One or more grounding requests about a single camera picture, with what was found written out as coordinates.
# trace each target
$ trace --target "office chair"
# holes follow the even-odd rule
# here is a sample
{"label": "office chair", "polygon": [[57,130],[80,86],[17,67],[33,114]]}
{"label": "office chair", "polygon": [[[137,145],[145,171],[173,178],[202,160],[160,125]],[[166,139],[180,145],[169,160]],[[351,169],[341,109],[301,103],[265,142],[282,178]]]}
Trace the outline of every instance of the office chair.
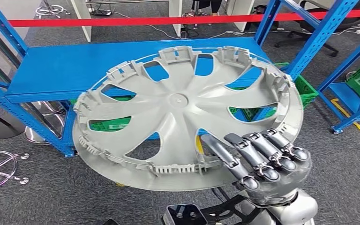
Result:
{"label": "office chair", "polygon": [[[319,4],[318,2],[315,2],[314,0],[303,0],[300,2],[300,6],[305,8],[306,3],[311,3],[315,6],[317,6],[318,8],[313,8],[313,9],[309,9],[307,10],[310,13],[315,13],[315,12],[326,12],[329,10],[328,7],[325,7],[321,4]],[[355,5],[355,7],[353,9],[360,9],[360,0],[358,1],[358,3]],[[306,21],[298,21],[298,23],[300,24],[300,27],[305,29],[306,31],[312,33],[314,32],[314,27],[312,27],[309,23],[307,23]],[[360,17],[355,17],[355,18],[345,18],[342,23],[336,28],[335,32],[342,32],[348,28],[354,27],[354,26],[358,26],[360,25]],[[308,38],[311,36],[311,34],[307,34],[307,33],[303,33],[303,32],[298,32],[298,31],[292,31],[288,34],[289,40],[283,40],[280,42],[277,42],[274,46],[279,48],[283,45],[286,44],[292,44],[296,41],[307,41]],[[325,43],[323,45],[323,47],[333,51],[330,56],[332,57],[336,57],[338,55],[339,50],[337,50],[336,48],[334,48],[333,46]]]}

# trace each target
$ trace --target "blue shelf frame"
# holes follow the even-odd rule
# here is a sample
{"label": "blue shelf frame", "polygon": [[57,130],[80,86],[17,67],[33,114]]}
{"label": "blue shelf frame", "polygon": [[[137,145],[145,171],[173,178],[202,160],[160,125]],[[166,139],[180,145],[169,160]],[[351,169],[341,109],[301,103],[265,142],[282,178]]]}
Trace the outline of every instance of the blue shelf frame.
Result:
{"label": "blue shelf frame", "polygon": [[[352,10],[355,4],[357,4],[357,2],[357,0],[336,0],[327,12],[325,18],[319,21],[293,0],[271,0],[267,6],[266,12],[264,13],[263,21],[257,29],[255,40],[259,45],[263,44],[274,18],[278,14],[282,5],[285,5],[293,12],[296,12],[306,22],[313,26],[315,28],[314,32],[297,54],[296,58],[287,67],[282,68],[285,73],[289,74],[292,79],[295,80],[311,62],[313,57],[318,53],[323,44],[325,44],[325,42],[330,38],[332,33],[340,25],[348,12]],[[271,108],[263,108],[259,110],[253,120],[264,119],[270,110]]]}
{"label": "blue shelf frame", "polygon": [[[343,63],[329,75],[318,87],[319,97],[328,105],[341,122],[332,127],[335,134],[343,132],[343,129],[353,122],[360,121],[360,97],[344,82],[335,82],[346,70],[360,57],[360,46],[343,61]],[[351,112],[349,118],[344,115],[326,98],[324,91],[330,90]]]}
{"label": "blue shelf frame", "polygon": [[[232,44],[226,44],[228,43],[228,38],[215,38],[215,39],[199,39],[199,40],[191,40],[191,41],[156,41],[156,42],[150,42],[150,47],[153,48],[154,52],[157,52],[160,48],[168,47],[168,46],[176,46],[179,45],[179,43],[182,43],[183,45],[188,44],[193,46],[194,43],[197,42],[206,42],[209,43],[209,45],[234,45],[237,43],[243,43],[240,45],[248,44],[255,46],[255,50],[258,52],[258,54],[263,54],[263,57],[266,57],[264,52],[261,49],[261,46],[263,45],[263,42],[265,38],[267,37],[267,34],[270,30],[270,27],[273,23],[273,19],[275,18],[275,15],[278,13],[280,7],[282,4],[286,5],[290,9],[292,9],[294,12],[297,12],[299,15],[301,15],[306,21],[308,21],[310,24],[312,24],[316,29],[315,32],[312,34],[311,38],[306,42],[302,50],[299,52],[299,54],[296,56],[295,60],[292,61],[286,68],[285,72],[290,74],[292,78],[296,78],[302,70],[307,66],[307,64],[312,60],[312,58],[316,55],[318,50],[323,46],[323,44],[326,42],[326,40],[330,37],[331,33],[335,30],[335,28],[341,23],[341,21],[344,19],[346,14],[354,7],[357,0],[337,0],[333,7],[328,11],[328,14],[326,17],[319,21],[314,16],[309,14],[307,11],[302,9],[297,4],[294,4],[292,0],[271,0],[267,11],[263,17],[263,20],[260,23],[260,26],[255,34],[255,37],[252,39],[250,37],[233,37],[229,38],[232,40]],[[19,67],[20,70],[24,70],[24,68],[27,67],[27,62],[29,62],[31,59],[35,57],[35,52],[41,52],[43,47],[28,47],[24,41],[20,38],[20,36],[16,33],[14,28],[9,24],[7,19],[4,17],[4,15],[0,11],[0,31],[5,36],[5,38],[9,41],[9,43],[16,49],[16,51],[19,53],[19,55],[23,58],[23,61]],[[105,48],[108,46],[111,46],[111,48],[119,48],[120,46],[124,45],[136,45],[137,43],[109,43],[109,44],[100,44],[99,47],[98,44],[91,44],[96,48]],[[79,51],[85,51],[88,46],[86,45],[73,45],[72,47],[68,46],[50,46],[50,47],[44,47],[49,49],[56,49],[58,51],[62,51],[64,49],[70,49],[71,51],[74,51],[75,48]],[[138,58],[137,56],[126,58],[126,60],[129,59],[135,59]],[[67,59],[64,61],[60,61],[60,64],[63,64],[63,62],[67,62],[71,59]],[[38,71],[38,65],[34,65],[35,71]],[[72,126],[75,119],[75,112],[68,108],[67,111],[67,117],[66,117],[66,124],[64,127],[64,131],[62,134],[62,138],[59,139],[56,137],[48,128],[43,126],[40,122],[38,122],[36,119],[34,119],[30,114],[28,114],[22,107],[21,103],[23,102],[31,102],[31,101],[44,101],[44,100],[60,100],[67,105],[67,100],[77,97],[82,91],[85,91],[87,88],[80,87],[77,90],[72,90],[71,88],[65,88],[66,85],[69,85],[66,82],[62,82],[60,84],[60,88],[57,90],[52,91],[46,91],[46,92],[40,92],[35,93],[32,91],[27,92],[27,88],[29,85],[27,83],[21,83],[22,76],[25,76],[26,79],[23,81],[27,82],[27,80],[35,79],[35,76],[32,73],[32,70],[23,72],[22,75],[20,75],[20,72],[17,71],[15,74],[15,77],[11,84],[8,83],[2,83],[0,82],[0,106],[3,107],[8,112],[11,112],[14,116],[16,116],[19,120],[21,120],[24,124],[35,130],[38,134],[40,134],[42,137],[44,137],[48,142],[50,142],[55,148],[57,148],[61,153],[64,154],[66,157],[71,157],[75,155],[74,150],[74,143],[72,140]],[[249,86],[254,81],[255,77],[252,77],[252,79],[245,79],[242,82],[238,83],[236,87],[242,87],[242,86]],[[24,88],[24,92],[21,94],[16,93],[13,91],[16,87],[16,85],[22,85],[20,87]],[[120,91],[116,90],[115,95],[125,95],[127,93],[121,93]]]}

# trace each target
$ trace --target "gray floor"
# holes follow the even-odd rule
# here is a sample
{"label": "gray floor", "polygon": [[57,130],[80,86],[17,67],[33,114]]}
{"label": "gray floor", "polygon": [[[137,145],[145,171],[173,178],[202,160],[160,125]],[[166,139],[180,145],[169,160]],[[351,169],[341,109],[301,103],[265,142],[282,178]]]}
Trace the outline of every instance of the gray floor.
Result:
{"label": "gray floor", "polygon": [[[132,16],[152,16],[151,12],[166,15],[165,7],[164,3],[144,7],[122,4],[116,6],[116,10]],[[294,22],[281,26],[287,30],[298,29]],[[160,28],[174,35],[170,26]],[[197,38],[226,30],[234,28],[229,24],[202,25]],[[95,27],[92,38],[96,43],[167,39],[149,27]],[[263,46],[274,62],[291,61],[302,46],[298,43],[280,49],[273,47],[276,41],[285,38],[286,34],[272,33]],[[85,43],[80,28],[31,28],[25,40],[29,45]],[[340,54],[332,58],[328,56],[330,52],[323,49],[303,72],[315,87],[360,43],[360,35],[334,35],[330,43],[340,49]],[[360,60],[350,71],[359,66]],[[305,189],[318,201],[319,212],[315,218],[318,225],[360,225],[360,132],[350,126],[343,134],[333,135],[329,128],[336,123],[338,120],[320,100],[305,110],[302,131],[296,141],[297,145],[311,150],[314,161]],[[154,148],[156,144],[149,141],[143,148]],[[0,140],[0,150],[31,154],[29,159],[20,161],[18,171],[19,176],[30,178],[29,184],[10,182],[0,188],[0,224],[95,225],[114,218],[122,225],[158,225],[169,204],[195,203],[207,207],[219,203],[208,190],[169,193],[118,187],[79,157],[64,158],[50,146],[26,142],[22,135]],[[231,186],[225,189],[236,194]]]}

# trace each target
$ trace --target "cable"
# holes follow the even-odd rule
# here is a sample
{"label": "cable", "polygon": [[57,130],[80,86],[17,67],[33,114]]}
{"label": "cable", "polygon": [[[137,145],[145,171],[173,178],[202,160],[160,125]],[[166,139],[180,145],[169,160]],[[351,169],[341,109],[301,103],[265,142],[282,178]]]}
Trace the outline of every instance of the cable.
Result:
{"label": "cable", "polygon": [[[289,32],[291,32],[291,30],[286,30],[286,31],[269,31],[269,33],[289,33]],[[224,32],[224,33],[221,33],[221,34],[218,34],[218,35],[209,37],[208,39],[216,38],[216,37],[219,37],[219,36],[224,35],[224,34],[233,34],[233,35],[236,35],[236,36],[242,36],[242,35],[244,35],[244,34],[255,34],[255,33],[256,33],[256,32],[251,32],[251,31],[243,32],[243,33],[242,33],[242,32],[227,30],[227,31]]]}
{"label": "cable", "polygon": [[227,201],[230,200],[230,197],[227,195],[227,193],[223,190],[222,187],[218,187],[217,189],[220,191],[220,193],[224,196],[224,198],[225,198]]}
{"label": "cable", "polygon": [[225,203],[226,201],[224,199],[221,198],[221,196],[218,195],[218,193],[216,192],[216,190],[214,188],[211,189],[213,194],[222,202]]}
{"label": "cable", "polygon": [[[126,18],[130,18],[130,16],[124,15],[124,14],[119,13],[119,12],[113,12],[113,13],[116,13],[116,14],[121,15],[121,16],[126,17]],[[161,30],[161,29],[158,29],[158,28],[156,28],[156,27],[154,27],[154,26],[152,26],[152,25],[149,25],[149,24],[147,24],[146,26],[152,27],[152,28],[154,28],[154,29],[156,29],[156,30],[164,33],[166,36],[168,36],[169,38],[172,38],[172,39],[176,39],[176,40],[191,40],[191,39],[189,39],[189,38],[172,37],[172,36],[168,35],[165,31],[163,31],[163,30]]]}

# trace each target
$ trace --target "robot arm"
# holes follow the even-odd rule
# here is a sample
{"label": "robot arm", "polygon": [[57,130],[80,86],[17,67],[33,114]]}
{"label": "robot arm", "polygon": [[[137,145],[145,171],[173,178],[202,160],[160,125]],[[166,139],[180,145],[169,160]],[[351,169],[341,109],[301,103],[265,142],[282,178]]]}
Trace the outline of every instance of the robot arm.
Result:
{"label": "robot arm", "polygon": [[226,135],[225,140],[239,152],[236,156],[211,135],[201,139],[239,180],[240,195],[247,199],[241,204],[243,212],[249,214],[255,208],[270,212],[263,211],[251,225],[314,224],[317,203],[300,189],[311,170],[307,150],[293,146],[275,129],[242,137]]}

